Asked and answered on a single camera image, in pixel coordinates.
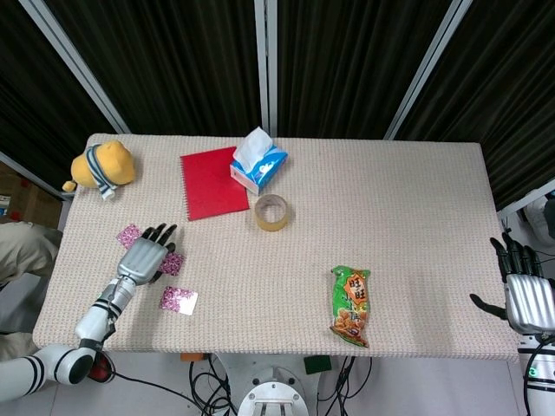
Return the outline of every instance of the chip bag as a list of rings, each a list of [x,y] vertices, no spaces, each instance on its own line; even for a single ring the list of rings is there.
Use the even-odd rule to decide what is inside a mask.
[[[331,272],[336,275],[336,284],[333,287],[333,325],[330,329],[345,341],[368,348],[364,325],[369,312],[366,278],[370,271],[337,266]]]

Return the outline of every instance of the sparkly pink sticker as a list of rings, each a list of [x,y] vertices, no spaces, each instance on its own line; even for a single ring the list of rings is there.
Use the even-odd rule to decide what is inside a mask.
[[[192,290],[167,286],[160,301],[160,308],[192,315],[198,298],[199,294]]]
[[[117,235],[117,240],[126,248],[130,249],[137,238],[140,237],[142,231],[135,224],[130,224]]]
[[[180,272],[181,264],[183,264],[183,255],[179,253],[167,253],[158,270],[167,275],[177,276]]]
[[[126,248],[130,249],[137,238],[142,235],[142,231],[135,225],[130,224],[123,229],[120,234],[117,235],[116,239]],[[177,276],[181,269],[181,264],[185,258],[179,253],[167,253],[162,264],[158,268],[162,273],[166,273],[170,276]]]

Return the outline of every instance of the yellow plush toy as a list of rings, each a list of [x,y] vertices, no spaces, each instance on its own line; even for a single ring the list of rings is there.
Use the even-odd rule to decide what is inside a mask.
[[[75,190],[76,184],[87,188],[99,188],[102,198],[114,196],[118,185],[125,185],[135,179],[133,156],[118,140],[88,147],[73,159],[72,181],[63,184],[65,192]]]

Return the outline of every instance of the red notebook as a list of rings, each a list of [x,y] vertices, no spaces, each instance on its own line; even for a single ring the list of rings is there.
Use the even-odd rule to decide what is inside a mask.
[[[187,219],[249,209],[246,189],[231,176],[235,147],[181,156]]]

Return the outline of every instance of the robot finger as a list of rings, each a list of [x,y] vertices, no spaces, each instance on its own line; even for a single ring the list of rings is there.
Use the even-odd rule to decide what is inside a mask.
[[[160,233],[162,232],[162,230],[164,230],[166,228],[166,223],[162,223],[160,224],[156,230],[154,230],[153,235],[150,236],[150,241],[156,241],[156,239],[158,238],[158,236],[160,235]]]
[[[141,237],[143,237],[143,238],[149,238],[149,237],[150,237],[150,234],[152,234],[153,231],[154,231],[154,228],[153,228],[153,227],[148,227],[148,228],[145,230],[145,232],[142,233],[142,236],[141,236]]]
[[[506,283],[506,275],[510,275],[511,273],[513,273],[511,261],[509,260],[509,253],[506,252],[503,244],[497,241],[495,238],[490,238],[489,241],[494,247],[495,253],[497,254],[499,271],[501,272],[503,283]]]
[[[522,260],[522,270],[525,275],[533,275],[532,258],[530,257],[530,247],[522,247],[522,244],[517,243],[520,251],[520,258]]]
[[[166,232],[162,234],[162,237],[160,237],[160,240],[158,240],[158,244],[164,245],[167,239],[170,238],[170,236],[172,235],[172,233],[175,231],[176,228],[177,228],[176,224],[170,225],[170,228],[168,228]]]
[[[156,273],[154,273],[154,276],[152,279],[150,279],[150,284],[155,283],[158,279],[160,279],[160,276],[162,276],[162,272],[161,271],[157,271]]]
[[[470,294],[470,300],[476,305],[478,308],[482,309],[484,312],[488,314],[497,316],[499,319],[506,321],[506,309],[500,308],[499,306],[490,305],[489,303],[485,303],[481,300],[478,295],[474,293]]]
[[[506,244],[506,250],[509,253],[509,259],[511,260],[511,268],[513,269],[513,273],[521,275],[523,270],[522,262],[520,262],[519,244],[512,238],[510,238],[506,232],[504,232],[502,236],[503,241],[505,241]]]
[[[544,271],[541,268],[541,262],[539,261],[538,253],[534,251],[532,247],[528,246],[525,246],[524,251],[528,252],[530,263],[532,264],[532,273],[530,274],[537,277],[543,277]]]

